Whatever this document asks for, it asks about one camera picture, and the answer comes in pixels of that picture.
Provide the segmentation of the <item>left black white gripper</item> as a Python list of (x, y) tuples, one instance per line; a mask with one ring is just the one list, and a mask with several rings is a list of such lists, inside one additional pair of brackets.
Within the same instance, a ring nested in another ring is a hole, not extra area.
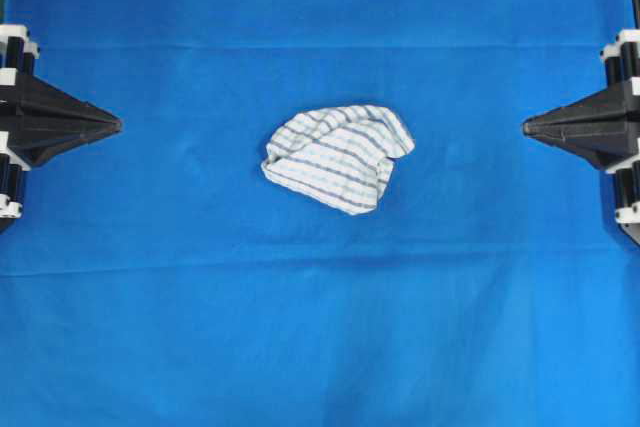
[(23, 213), (27, 173), (75, 148), (119, 134), (123, 125), (111, 113), (80, 101), (32, 75), (40, 48), (28, 28), (1, 25), (1, 113), (10, 105), (31, 114), (105, 123), (78, 132), (14, 130), (1, 127), (1, 233)]

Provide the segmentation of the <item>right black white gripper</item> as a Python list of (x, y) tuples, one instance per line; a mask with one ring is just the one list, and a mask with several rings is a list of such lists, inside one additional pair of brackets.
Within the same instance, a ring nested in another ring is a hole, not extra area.
[[(583, 158), (613, 181), (615, 221), (639, 245), (639, 30), (600, 53), (608, 87), (522, 124), (526, 137)], [(628, 126), (555, 126), (626, 121)]]

